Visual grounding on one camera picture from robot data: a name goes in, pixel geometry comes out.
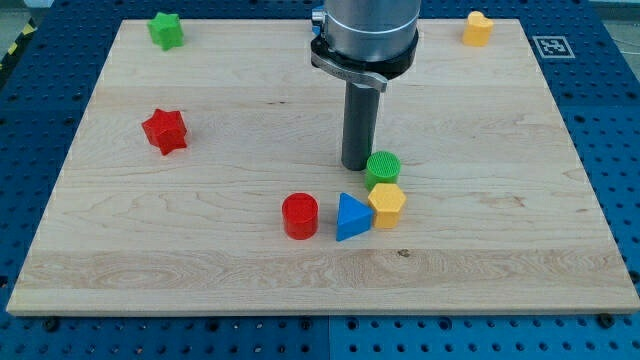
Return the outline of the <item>black tool flange clamp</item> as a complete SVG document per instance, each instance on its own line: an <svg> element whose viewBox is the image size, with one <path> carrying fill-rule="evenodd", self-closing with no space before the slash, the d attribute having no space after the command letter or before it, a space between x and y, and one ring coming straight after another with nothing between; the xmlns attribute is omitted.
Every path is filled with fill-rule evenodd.
<svg viewBox="0 0 640 360"><path fill-rule="evenodd" d="M385 92L388 82L405 73L413 64L419 32L415 31L409 47L394 58L367 62L348 58L333 51L328 42L316 36L311 45L311 65L345 82L365 85Z"/></svg>

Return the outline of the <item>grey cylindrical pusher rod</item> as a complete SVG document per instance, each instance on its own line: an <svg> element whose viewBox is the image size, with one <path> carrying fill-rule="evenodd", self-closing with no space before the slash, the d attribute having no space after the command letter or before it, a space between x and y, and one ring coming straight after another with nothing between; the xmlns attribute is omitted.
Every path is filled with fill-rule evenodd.
<svg viewBox="0 0 640 360"><path fill-rule="evenodd" d="M380 93L371 87L346 83L342 137L342 164L360 171L372 152Z"/></svg>

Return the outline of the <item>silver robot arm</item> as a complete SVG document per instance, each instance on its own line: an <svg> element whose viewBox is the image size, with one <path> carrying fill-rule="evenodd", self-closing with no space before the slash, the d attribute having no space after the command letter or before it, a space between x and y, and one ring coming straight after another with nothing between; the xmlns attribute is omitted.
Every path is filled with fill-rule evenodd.
<svg viewBox="0 0 640 360"><path fill-rule="evenodd" d="M345 82L341 162L349 170L366 167L380 95L414 61L420 9L420 0L326 0L312 11L311 64Z"/></svg>

